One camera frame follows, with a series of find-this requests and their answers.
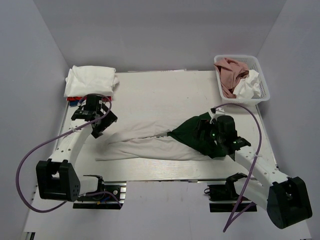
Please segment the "white green Charlie Brown t-shirt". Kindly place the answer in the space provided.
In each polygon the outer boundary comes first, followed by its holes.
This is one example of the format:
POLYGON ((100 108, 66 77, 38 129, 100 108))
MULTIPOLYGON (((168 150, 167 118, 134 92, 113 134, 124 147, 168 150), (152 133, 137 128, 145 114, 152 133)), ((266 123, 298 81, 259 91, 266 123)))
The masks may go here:
POLYGON ((183 119, 133 121, 111 125, 94 144, 95 160, 157 159, 170 161, 204 161, 223 159, 227 154, 213 142, 196 138, 201 120, 210 120, 205 112, 183 119))

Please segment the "pink t-shirt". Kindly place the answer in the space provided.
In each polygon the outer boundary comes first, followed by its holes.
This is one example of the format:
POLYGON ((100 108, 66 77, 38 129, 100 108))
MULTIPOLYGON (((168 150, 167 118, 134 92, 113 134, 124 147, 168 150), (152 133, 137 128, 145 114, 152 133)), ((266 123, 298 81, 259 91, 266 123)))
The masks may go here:
POLYGON ((224 57, 215 62, 214 67, 220 77, 223 96, 229 99, 235 99, 236 96, 233 94, 233 91, 240 80, 248 76, 248 65, 244 62, 224 57))

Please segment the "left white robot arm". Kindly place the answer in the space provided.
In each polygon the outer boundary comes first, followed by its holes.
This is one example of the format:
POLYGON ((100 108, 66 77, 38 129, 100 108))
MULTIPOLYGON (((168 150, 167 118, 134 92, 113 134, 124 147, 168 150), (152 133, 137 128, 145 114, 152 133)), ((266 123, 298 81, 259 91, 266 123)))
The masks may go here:
POLYGON ((105 196, 106 187, 98 175, 79 175, 75 170, 77 158, 89 136, 95 139, 118 120, 111 111, 110 98, 89 94, 78 102, 71 116, 68 132, 62 137, 57 149, 36 165, 39 195, 45 200, 74 202, 90 194, 99 200, 105 196))

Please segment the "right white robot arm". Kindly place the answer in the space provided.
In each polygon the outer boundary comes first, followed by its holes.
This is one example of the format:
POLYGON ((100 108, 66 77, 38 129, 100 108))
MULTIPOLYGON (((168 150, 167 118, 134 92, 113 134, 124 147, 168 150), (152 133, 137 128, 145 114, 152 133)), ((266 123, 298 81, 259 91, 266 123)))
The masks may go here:
POLYGON ((229 198, 252 201, 266 210, 271 222, 279 229, 312 217, 305 182, 300 177, 289 177, 255 153, 251 144, 238 136, 231 116, 199 120, 195 136, 221 147, 248 170, 247 174, 235 173, 225 180, 225 194, 229 198))

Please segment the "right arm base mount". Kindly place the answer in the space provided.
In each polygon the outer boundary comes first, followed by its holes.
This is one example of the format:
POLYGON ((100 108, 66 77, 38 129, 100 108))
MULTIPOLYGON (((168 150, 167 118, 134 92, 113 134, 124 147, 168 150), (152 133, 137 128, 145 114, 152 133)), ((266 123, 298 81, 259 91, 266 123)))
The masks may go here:
POLYGON ((211 213, 231 213, 238 197, 232 197, 224 184, 210 184, 204 190, 209 198, 211 213))

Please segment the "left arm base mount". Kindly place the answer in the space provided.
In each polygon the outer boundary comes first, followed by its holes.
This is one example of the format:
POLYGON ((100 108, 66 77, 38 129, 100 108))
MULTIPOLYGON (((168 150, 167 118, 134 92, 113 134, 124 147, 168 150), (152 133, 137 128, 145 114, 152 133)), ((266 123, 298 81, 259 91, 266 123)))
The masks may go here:
POLYGON ((81 196, 73 203, 78 210, 120 210, 125 202, 126 182, 104 182, 95 196, 81 196))

